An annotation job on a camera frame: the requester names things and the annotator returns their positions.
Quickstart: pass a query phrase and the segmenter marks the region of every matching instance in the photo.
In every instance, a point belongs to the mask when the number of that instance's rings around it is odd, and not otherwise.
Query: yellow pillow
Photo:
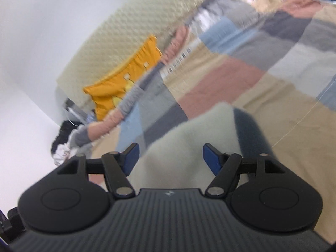
[[[95,102],[98,120],[103,120],[114,109],[133,84],[161,59],[156,38],[150,35],[140,49],[97,83],[84,87]]]

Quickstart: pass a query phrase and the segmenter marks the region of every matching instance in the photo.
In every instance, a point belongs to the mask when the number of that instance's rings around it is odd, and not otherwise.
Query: ribbed gray surface
[[[312,231],[291,236],[254,231],[223,201],[206,199],[197,189],[173,194],[147,189],[117,201],[102,221],[84,231],[64,236],[31,231],[11,247],[17,252],[321,252],[329,245]]]

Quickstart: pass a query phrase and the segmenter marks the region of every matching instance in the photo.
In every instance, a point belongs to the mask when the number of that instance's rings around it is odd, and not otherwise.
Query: beige padded wall
[[[102,78],[133,54],[149,34],[159,48],[169,33],[202,0],[131,0],[111,15],[72,58],[57,79],[59,87],[84,111],[93,107],[82,88]]]

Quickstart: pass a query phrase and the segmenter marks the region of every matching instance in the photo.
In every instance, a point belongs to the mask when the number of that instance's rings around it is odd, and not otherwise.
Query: patchwork blanket
[[[162,61],[120,105],[103,122],[78,131],[72,144],[82,146],[105,135],[93,147],[96,158],[137,142],[142,158],[130,175],[136,188],[158,187],[161,180],[174,187],[201,187],[211,181],[205,168],[195,166],[190,172],[192,166],[180,159],[174,163],[179,175],[174,181],[171,166],[165,167],[171,160],[168,153],[176,148],[178,129],[194,118],[194,131],[181,142],[185,147],[198,145],[196,140],[209,142],[214,133],[220,140],[212,143],[221,150],[244,157],[268,150],[317,189],[324,207],[315,229],[334,242],[336,7],[318,0],[205,0],[177,36]],[[210,116],[197,121],[221,102],[230,105],[231,113],[219,117],[215,107],[216,120]],[[241,121],[232,116],[235,109],[245,115]],[[253,136],[259,128],[270,147]],[[217,130],[230,134],[232,141]],[[202,133],[205,138],[197,139]],[[151,145],[166,154],[151,154]],[[201,154],[201,149],[188,150]],[[149,172],[157,174],[156,180],[149,180]],[[189,184],[179,182],[181,173],[192,178]]]

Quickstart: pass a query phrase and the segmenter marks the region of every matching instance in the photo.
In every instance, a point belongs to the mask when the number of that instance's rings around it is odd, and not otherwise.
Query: black fuzzy object
[[[75,125],[81,124],[78,121],[73,121],[72,123],[69,120],[63,121],[58,136],[56,137],[56,139],[53,142],[53,145],[51,146],[51,154],[54,154],[56,152],[58,145],[67,143],[71,132],[74,129],[78,128],[78,126]]]

